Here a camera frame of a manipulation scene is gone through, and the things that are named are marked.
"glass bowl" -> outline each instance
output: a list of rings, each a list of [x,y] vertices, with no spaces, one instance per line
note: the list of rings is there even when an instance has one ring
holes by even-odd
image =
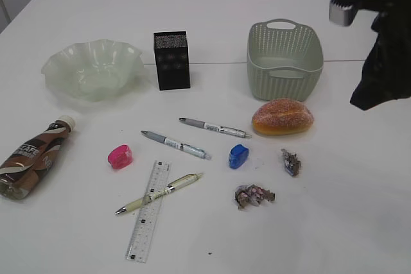
[[[75,43],[51,56],[41,72],[46,85],[71,97],[101,101],[130,85],[144,65],[128,43],[97,40]]]

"pen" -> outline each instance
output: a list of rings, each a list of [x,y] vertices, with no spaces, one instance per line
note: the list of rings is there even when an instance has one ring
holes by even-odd
[[[207,154],[204,150],[201,150],[200,148],[190,146],[189,144],[182,144],[179,141],[174,141],[173,139],[167,138],[165,136],[161,136],[153,132],[141,131],[141,133],[145,137],[150,138],[153,141],[158,141],[162,144],[166,144],[167,146],[170,146],[172,148],[176,148],[183,152],[187,152],[196,157],[206,158],[207,160],[211,160],[210,154]]]
[[[143,207],[146,204],[156,200],[157,198],[160,198],[161,196],[167,195],[169,193],[176,191],[177,189],[181,189],[184,186],[187,186],[189,184],[192,184],[193,182],[196,182],[199,178],[202,177],[202,175],[203,175],[202,173],[197,173],[197,174],[191,173],[190,175],[183,176],[182,178],[179,178],[178,180],[168,184],[167,187],[161,191],[158,191],[152,194],[147,194],[144,197],[136,201],[126,204],[124,207],[118,209],[116,211],[116,214],[132,212],[138,209],[139,207]]]
[[[215,131],[218,133],[223,133],[227,135],[237,136],[241,138],[251,138],[250,134],[247,134],[244,131],[237,130],[236,128],[228,128],[226,126],[220,126],[215,124],[206,123],[203,121],[198,121],[189,118],[180,118],[180,122],[195,126],[196,128],[205,128],[206,130]]]

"clear ruler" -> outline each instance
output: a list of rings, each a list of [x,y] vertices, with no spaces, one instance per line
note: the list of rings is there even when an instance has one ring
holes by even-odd
[[[155,161],[145,196],[158,192],[167,186],[171,164]],[[134,226],[130,244],[126,254],[127,260],[146,262],[155,228],[155,222],[160,211],[162,197],[140,208],[136,225]]]

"mesh pen holder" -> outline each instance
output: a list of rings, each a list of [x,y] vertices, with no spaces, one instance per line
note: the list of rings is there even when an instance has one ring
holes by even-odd
[[[154,55],[160,90],[190,88],[185,31],[154,33]]]

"basket handle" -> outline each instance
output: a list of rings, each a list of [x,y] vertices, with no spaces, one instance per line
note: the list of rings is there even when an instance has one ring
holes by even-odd
[[[299,72],[302,73],[302,76],[287,76],[286,78],[291,79],[291,80],[301,80],[304,78],[305,72],[303,72],[302,70],[296,68],[296,67],[273,67],[271,69],[267,70],[267,73],[270,77],[275,77],[278,78],[278,76],[274,76],[275,72],[278,71],[294,71],[294,72]]]
[[[290,19],[272,19],[270,21],[264,22],[264,25],[268,28],[268,29],[278,29],[278,28],[270,28],[268,27],[268,24],[271,24],[272,22],[287,22],[288,24],[293,24],[295,27],[300,26],[300,24],[298,22],[294,22]]]

